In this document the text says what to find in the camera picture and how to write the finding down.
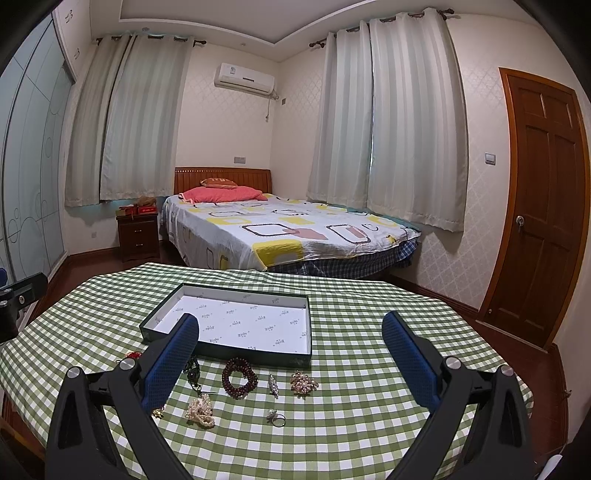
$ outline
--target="curtain rod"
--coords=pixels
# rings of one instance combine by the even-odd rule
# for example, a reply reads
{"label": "curtain rod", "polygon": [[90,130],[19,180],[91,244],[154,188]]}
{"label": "curtain rod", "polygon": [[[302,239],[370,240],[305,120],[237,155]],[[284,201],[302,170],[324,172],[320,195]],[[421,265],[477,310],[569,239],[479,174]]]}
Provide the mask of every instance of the curtain rod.
{"label": "curtain rod", "polygon": [[[455,13],[455,11],[453,11],[451,8],[448,8],[447,10],[437,10],[437,13],[439,15],[441,15],[444,20],[447,20],[446,14],[453,15]],[[408,16],[413,17],[413,18],[422,18],[425,16],[425,12],[419,12],[417,14],[408,14]],[[380,18],[379,20],[382,23],[393,22],[394,20],[396,20],[396,15],[394,15],[393,17],[388,17],[388,18]],[[348,28],[346,31],[347,32],[358,32],[359,27]],[[316,45],[320,45],[320,48],[324,48],[326,46],[326,38],[323,38],[322,40],[315,41],[315,42],[311,43],[309,46],[310,46],[310,48],[312,48],[312,47],[315,47]]]}
{"label": "curtain rod", "polygon": [[[120,40],[122,37],[123,37],[123,35],[113,35],[111,37],[111,40]],[[150,34],[150,35],[148,35],[148,38],[156,38],[157,40],[160,40],[160,39],[164,38],[164,34],[161,34],[161,35]],[[96,41],[98,42],[99,45],[102,40],[103,40],[103,37],[99,37],[96,39]],[[188,40],[189,40],[188,37],[177,37],[176,35],[174,36],[174,41],[188,41]],[[204,46],[207,44],[207,41],[206,40],[193,40],[193,47],[197,44]]]}

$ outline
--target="wooden floor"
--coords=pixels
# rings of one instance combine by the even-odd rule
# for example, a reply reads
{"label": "wooden floor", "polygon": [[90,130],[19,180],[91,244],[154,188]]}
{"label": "wooden floor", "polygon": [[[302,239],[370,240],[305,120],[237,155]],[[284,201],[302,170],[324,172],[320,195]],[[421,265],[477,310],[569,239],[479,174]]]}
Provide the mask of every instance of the wooden floor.
{"label": "wooden floor", "polygon": [[[148,261],[166,264],[184,265],[176,249],[168,242],[160,246],[159,260],[141,260],[122,263],[118,251],[90,252],[88,254],[73,255],[60,268],[52,282],[47,299],[42,305],[45,310],[57,300],[90,277],[127,270]],[[530,386],[534,393],[534,411],[531,417],[531,432],[535,455],[538,463],[552,453],[557,453],[566,442],[567,426],[565,422],[563,386],[561,378],[560,355],[558,350],[544,353],[518,340],[497,332],[487,326],[476,323],[464,316],[474,329],[509,363],[517,374]],[[5,402],[5,409],[10,410],[9,402]],[[33,434],[18,418],[15,412],[10,413],[11,424],[15,430],[31,441]]]}

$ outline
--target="plaid bed skirt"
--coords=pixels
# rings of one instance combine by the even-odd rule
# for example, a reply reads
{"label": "plaid bed skirt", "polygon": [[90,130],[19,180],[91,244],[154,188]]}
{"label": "plaid bed skirt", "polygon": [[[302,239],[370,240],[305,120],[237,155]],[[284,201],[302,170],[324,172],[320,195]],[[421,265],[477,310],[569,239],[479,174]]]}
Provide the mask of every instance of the plaid bed skirt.
{"label": "plaid bed skirt", "polygon": [[417,241],[415,239],[406,240],[399,246],[382,252],[352,258],[325,258],[273,265],[269,267],[268,271],[272,273],[358,280],[389,267],[409,267],[416,249]]}

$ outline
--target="green checkered tablecloth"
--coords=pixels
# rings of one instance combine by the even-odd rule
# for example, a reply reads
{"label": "green checkered tablecloth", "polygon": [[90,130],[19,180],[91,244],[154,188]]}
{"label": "green checkered tablecloth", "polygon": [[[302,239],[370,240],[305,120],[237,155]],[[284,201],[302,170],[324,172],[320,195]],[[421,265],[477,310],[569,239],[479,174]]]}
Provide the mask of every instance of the green checkered tablecloth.
{"label": "green checkered tablecloth", "polygon": [[[154,420],[196,478],[385,478],[428,416],[413,400],[386,349],[382,318],[398,310],[416,334],[442,355],[493,371],[503,360],[453,310],[438,300],[387,283],[300,277],[256,271],[213,271],[145,264],[94,277],[61,299],[0,353],[0,383],[37,437],[45,443],[64,374],[111,369],[126,353],[144,350],[140,322],[180,283],[308,295],[313,331],[311,375],[320,387],[307,398],[290,391],[292,371],[255,367],[258,388],[243,400],[223,390],[223,364],[200,361],[203,391],[211,392],[216,426],[188,424],[194,398],[185,376],[176,383],[161,420]],[[280,396],[268,394],[275,375]],[[528,409],[530,389],[520,380]],[[265,415],[277,408],[284,428]],[[113,438],[127,468],[145,478],[114,410],[106,408]],[[439,477],[453,468],[475,408],[466,409]]]}

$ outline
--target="sliding wardrobe door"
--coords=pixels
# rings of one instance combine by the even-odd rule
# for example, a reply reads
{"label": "sliding wardrobe door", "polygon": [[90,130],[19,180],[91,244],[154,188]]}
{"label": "sliding wardrobe door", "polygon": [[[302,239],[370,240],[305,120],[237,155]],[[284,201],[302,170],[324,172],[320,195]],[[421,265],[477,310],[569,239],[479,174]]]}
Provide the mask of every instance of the sliding wardrobe door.
{"label": "sliding wardrobe door", "polygon": [[38,272],[49,274],[64,252],[59,148],[72,82],[50,19],[25,40],[0,82],[4,130],[0,131],[4,133],[0,259],[11,281],[16,281]]}

